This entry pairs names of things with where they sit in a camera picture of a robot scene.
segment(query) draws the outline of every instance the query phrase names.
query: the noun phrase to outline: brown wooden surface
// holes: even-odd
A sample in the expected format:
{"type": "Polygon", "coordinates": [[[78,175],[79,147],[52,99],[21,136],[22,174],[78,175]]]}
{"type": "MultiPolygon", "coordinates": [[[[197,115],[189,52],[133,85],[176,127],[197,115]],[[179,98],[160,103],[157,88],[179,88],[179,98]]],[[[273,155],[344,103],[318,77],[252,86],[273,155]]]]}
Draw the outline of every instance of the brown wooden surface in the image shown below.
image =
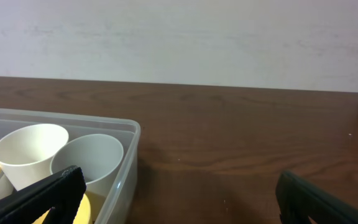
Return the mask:
{"type": "Polygon", "coordinates": [[[128,223],[280,223],[285,169],[358,208],[358,93],[0,78],[0,108],[138,121],[128,223]]]}

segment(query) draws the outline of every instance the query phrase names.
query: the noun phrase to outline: wall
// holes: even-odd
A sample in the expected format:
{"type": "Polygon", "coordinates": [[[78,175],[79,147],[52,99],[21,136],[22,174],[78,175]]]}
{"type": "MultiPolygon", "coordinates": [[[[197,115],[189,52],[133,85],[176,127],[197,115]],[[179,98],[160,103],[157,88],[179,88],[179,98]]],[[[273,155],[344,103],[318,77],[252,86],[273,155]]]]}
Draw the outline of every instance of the wall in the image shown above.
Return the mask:
{"type": "Polygon", "coordinates": [[[358,91],[358,1],[0,0],[0,76],[358,91]]]}

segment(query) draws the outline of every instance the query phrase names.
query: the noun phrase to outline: black object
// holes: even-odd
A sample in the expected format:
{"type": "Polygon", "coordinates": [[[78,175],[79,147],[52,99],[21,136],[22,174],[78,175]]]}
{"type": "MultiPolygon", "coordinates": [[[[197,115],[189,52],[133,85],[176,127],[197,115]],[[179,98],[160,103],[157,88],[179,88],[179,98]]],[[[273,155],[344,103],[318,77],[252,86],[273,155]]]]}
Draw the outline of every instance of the black object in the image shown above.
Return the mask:
{"type": "Polygon", "coordinates": [[[327,194],[295,174],[285,171],[276,186],[283,224],[358,224],[358,210],[327,194]]]}
{"type": "Polygon", "coordinates": [[[85,193],[81,168],[70,166],[0,200],[0,224],[72,224],[85,193]]]}

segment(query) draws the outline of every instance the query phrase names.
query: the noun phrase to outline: white cup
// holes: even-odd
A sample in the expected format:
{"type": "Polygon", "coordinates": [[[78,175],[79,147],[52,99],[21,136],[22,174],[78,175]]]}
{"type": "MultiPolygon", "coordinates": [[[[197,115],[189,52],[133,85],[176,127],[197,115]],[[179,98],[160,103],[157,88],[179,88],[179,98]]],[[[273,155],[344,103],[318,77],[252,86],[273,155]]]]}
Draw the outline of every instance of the white cup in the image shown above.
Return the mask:
{"type": "Polygon", "coordinates": [[[1,169],[21,190],[50,175],[50,161],[67,141],[67,130],[56,124],[20,128],[0,140],[1,169]]]}
{"type": "Polygon", "coordinates": [[[116,179],[123,156],[124,149],[116,138],[106,134],[90,134],[62,147],[50,163],[50,173],[72,165],[81,168],[86,194],[91,202],[92,220],[95,220],[116,179]]]}

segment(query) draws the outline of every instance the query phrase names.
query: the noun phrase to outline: gray cup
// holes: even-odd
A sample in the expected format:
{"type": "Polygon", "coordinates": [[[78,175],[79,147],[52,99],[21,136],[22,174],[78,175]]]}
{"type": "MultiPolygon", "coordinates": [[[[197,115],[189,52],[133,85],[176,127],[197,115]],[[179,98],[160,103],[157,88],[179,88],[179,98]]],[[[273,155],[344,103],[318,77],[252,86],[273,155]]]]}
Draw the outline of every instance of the gray cup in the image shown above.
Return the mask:
{"type": "Polygon", "coordinates": [[[90,134],[63,146],[52,158],[50,173],[72,165],[81,168],[91,203],[92,220],[95,221],[117,176],[123,156],[124,149],[116,138],[106,134],[90,134]]]}

